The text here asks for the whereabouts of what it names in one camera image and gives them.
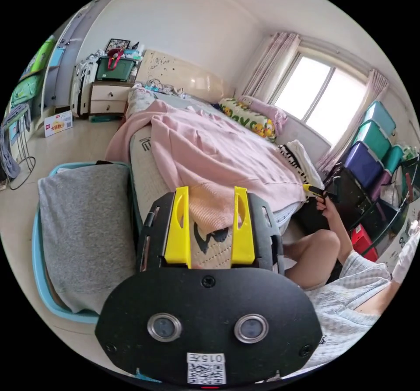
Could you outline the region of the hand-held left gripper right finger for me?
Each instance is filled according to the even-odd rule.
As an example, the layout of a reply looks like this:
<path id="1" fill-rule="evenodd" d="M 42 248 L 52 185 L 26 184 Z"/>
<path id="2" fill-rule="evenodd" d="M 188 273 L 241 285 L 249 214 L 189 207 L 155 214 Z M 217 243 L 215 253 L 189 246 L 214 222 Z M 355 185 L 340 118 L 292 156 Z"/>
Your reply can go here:
<path id="1" fill-rule="evenodd" d="M 234 192 L 231 264 L 253 265 L 255 251 L 247 190 L 242 187 L 235 187 Z"/>

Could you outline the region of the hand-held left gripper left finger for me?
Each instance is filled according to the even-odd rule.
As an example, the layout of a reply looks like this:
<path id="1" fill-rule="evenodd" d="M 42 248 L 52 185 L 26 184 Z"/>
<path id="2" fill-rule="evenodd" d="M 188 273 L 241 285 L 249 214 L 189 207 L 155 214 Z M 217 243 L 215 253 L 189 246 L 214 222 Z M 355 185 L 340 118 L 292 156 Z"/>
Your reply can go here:
<path id="1" fill-rule="evenodd" d="M 189 233 L 189 188 L 179 187 L 175 191 L 164 259 L 168 265 L 191 265 Z"/>

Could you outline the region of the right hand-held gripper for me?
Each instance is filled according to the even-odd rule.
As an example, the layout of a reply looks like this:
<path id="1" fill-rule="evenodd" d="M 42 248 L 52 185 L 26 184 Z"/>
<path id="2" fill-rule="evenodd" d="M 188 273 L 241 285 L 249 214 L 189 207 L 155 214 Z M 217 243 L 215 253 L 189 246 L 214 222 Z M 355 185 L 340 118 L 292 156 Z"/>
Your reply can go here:
<path id="1" fill-rule="evenodd" d="M 334 176 L 330 178 L 324 190 L 311 184 L 303 184 L 302 187 L 306 195 L 320 195 L 320 199 L 323 202 L 326 197 L 329 197 L 334 204 L 338 204 L 340 202 L 341 176 Z"/>

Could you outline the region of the person's right hand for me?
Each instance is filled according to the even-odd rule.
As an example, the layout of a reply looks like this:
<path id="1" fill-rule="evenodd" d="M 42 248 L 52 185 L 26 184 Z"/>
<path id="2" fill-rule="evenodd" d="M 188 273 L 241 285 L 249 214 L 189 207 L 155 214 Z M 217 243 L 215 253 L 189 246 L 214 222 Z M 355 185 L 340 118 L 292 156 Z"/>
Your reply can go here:
<path id="1" fill-rule="evenodd" d="M 331 221 L 339 217 L 339 213 L 336 209 L 336 206 L 331 201 L 328 196 L 317 197 L 316 198 L 316 208 L 322 212 L 322 215 L 328 220 Z"/>

